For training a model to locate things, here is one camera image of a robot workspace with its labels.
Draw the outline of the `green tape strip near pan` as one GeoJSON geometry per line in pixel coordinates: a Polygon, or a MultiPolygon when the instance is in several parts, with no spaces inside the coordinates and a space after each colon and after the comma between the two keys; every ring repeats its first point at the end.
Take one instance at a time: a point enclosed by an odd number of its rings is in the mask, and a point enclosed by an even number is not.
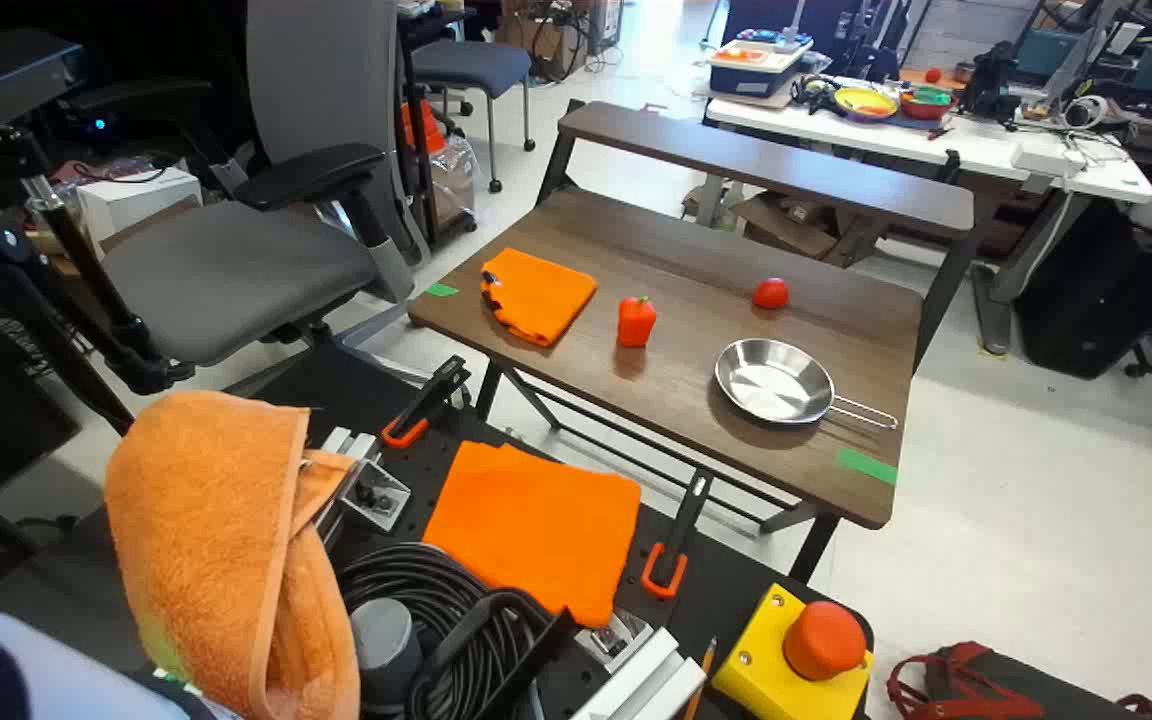
{"type": "Polygon", "coordinates": [[[835,467],[897,487],[897,466],[876,461],[876,457],[866,457],[866,454],[859,454],[859,450],[839,450],[839,454],[835,454],[835,467]]]}

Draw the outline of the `orange cloth on table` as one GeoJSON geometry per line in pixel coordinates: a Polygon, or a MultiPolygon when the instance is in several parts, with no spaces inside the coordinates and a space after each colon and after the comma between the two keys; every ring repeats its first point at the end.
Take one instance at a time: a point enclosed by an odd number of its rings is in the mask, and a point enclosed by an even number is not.
{"type": "Polygon", "coordinates": [[[595,297],[595,280],[579,269],[500,248],[478,264],[478,297],[503,333],[532,349],[553,349],[595,297]]]}

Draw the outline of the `blue chair background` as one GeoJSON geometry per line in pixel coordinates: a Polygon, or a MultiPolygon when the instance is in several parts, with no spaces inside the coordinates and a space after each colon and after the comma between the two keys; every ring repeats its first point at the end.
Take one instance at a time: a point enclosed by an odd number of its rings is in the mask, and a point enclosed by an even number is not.
{"type": "Polygon", "coordinates": [[[409,75],[428,94],[475,88],[489,107],[485,123],[494,123],[494,102],[520,94],[520,127],[532,127],[532,58],[514,43],[471,42],[471,4],[444,8],[433,0],[423,14],[400,19],[409,75]]]}

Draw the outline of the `right orange black clamp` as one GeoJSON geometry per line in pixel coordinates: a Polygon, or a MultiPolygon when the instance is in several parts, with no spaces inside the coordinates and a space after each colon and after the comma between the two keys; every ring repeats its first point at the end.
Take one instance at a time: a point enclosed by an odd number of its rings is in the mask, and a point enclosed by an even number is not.
{"type": "Polygon", "coordinates": [[[695,538],[695,521],[705,511],[707,487],[710,487],[710,478],[695,471],[683,501],[681,501],[681,511],[673,516],[666,538],[649,547],[644,567],[639,567],[639,588],[651,600],[674,600],[681,597],[683,575],[689,575],[689,543],[695,538]]]}

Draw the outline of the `red toy tomato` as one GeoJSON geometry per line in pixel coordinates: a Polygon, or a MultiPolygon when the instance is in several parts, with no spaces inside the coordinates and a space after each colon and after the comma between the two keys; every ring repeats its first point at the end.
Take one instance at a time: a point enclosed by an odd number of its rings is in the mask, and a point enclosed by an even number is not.
{"type": "Polygon", "coordinates": [[[754,314],[781,314],[783,305],[793,301],[793,289],[783,277],[764,277],[753,294],[749,294],[749,305],[754,314]]]}

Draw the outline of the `orange towel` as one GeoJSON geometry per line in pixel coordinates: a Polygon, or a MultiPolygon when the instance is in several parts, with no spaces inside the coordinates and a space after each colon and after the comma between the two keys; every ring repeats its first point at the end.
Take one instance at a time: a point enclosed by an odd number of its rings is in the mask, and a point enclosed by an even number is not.
{"type": "Polygon", "coordinates": [[[229,391],[143,410],[102,471],[123,600],[153,666],[240,720],[360,720],[351,625],[316,516],[351,466],[308,414],[229,391]]]}

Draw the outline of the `yellow emergency stop box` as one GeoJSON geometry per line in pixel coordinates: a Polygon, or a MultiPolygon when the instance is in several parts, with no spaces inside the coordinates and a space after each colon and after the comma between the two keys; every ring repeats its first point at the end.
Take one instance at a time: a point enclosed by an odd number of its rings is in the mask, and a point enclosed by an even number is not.
{"type": "Polygon", "coordinates": [[[773,586],[717,669],[710,687],[754,720],[853,720],[866,676],[866,637],[842,604],[801,600],[773,586]]]}

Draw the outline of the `white background table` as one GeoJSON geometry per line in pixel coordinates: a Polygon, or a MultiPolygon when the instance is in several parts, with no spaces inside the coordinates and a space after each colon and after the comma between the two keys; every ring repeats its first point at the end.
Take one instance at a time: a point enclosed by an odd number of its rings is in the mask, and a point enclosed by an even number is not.
{"type": "Polygon", "coordinates": [[[705,115],[725,127],[766,133],[807,144],[830,144],[911,163],[958,167],[990,181],[1051,181],[1065,193],[1117,199],[1132,222],[1152,229],[1152,181],[1110,135],[1061,135],[1047,127],[1002,127],[990,121],[947,115],[938,123],[914,121],[842,121],[807,107],[759,107],[710,98],[705,115]]]}

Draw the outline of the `yellow bowl background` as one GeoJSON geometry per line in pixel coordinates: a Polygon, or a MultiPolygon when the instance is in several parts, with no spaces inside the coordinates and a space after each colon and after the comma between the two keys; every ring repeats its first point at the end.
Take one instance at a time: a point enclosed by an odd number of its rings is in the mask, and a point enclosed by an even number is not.
{"type": "Polygon", "coordinates": [[[853,121],[890,121],[898,115],[898,102],[878,88],[835,88],[830,105],[853,121]]]}

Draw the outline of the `small green tape far corner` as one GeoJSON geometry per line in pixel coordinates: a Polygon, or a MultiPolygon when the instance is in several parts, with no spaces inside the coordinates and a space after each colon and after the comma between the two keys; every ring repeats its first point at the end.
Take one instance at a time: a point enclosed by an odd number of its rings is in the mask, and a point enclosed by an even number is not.
{"type": "Polygon", "coordinates": [[[449,301],[449,297],[459,297],[459,289],[457,289],[457,285],[428,285],[423,297],[433,297],[433,301],[449,301]]]}

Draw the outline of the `silver metal pan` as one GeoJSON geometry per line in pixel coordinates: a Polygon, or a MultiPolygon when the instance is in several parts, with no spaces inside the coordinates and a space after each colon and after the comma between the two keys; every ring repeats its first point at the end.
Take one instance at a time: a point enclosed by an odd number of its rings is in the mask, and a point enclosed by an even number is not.
{"type": "Polygon", "coordinates": [[[890,414],[842,398],[826,364],[786,339],[732,339],[717,356],[710,381],[732,410],[759,425],[817,430],[825,421],[857,421],[876,431],[898,430],[890,414]]]}

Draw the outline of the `red toy bell pepper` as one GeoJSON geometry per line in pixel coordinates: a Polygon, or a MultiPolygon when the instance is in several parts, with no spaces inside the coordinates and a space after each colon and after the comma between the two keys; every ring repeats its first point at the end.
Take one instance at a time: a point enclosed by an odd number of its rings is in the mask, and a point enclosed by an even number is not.
{"type": "Polygon", "coordinates": [[[615,309],[615,344],[644,349],[656,327],[656,305],[649,297],[624,297],[615,309]]]}

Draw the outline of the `grey cylinder cap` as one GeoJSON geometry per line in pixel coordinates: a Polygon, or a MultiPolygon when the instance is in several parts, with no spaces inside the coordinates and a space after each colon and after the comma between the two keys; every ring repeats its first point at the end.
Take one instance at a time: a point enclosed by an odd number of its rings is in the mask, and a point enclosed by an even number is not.
{"type": "Polygon", "coordinates": [[[403,703],[423,666],[414,616],[394,597],[371,597],[351,612],[351,642],[366,703],[403,703]]]}

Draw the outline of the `left orange black clamp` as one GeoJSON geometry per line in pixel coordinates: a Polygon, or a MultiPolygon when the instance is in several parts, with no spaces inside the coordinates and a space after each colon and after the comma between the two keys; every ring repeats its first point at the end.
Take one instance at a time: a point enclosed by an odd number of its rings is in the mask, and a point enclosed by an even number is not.
{"type": "Polygon", "coordinates": [[[459,356],[449,356],[433,381],[414,391],[412,403],[403,403],[379,431],[379,441],[388,450],[412,450],[428,425],[433,425],[433,414],[469,381],[469,369],[459,356]]]}

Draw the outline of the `orange black clamp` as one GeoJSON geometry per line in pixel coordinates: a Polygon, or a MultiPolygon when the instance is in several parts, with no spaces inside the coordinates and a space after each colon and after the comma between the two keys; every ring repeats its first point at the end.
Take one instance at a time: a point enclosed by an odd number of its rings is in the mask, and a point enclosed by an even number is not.
{"type": "Polygon", "coordinates": [[[695,538],[695,521],[705,511],[707,487],[710,487],[710,478],[695,471],[683,501],[681,501],[681,511],[673,516],[666,538],[649,547],[644,567],[639,567],[639,588],[651,600],[674,600],[681,597],[683,575],[689,575],[689,543],[695,538]]]}
{"type": "Polygon", "coordinates": [[[459,356],[449,356],[433,381],[414,391],[412,403],[403,403],[379,431],[379,441],[388,450],[412,450],[428,425],[433,425],[433,414],[469,381],[469,369],[459,356]]]}

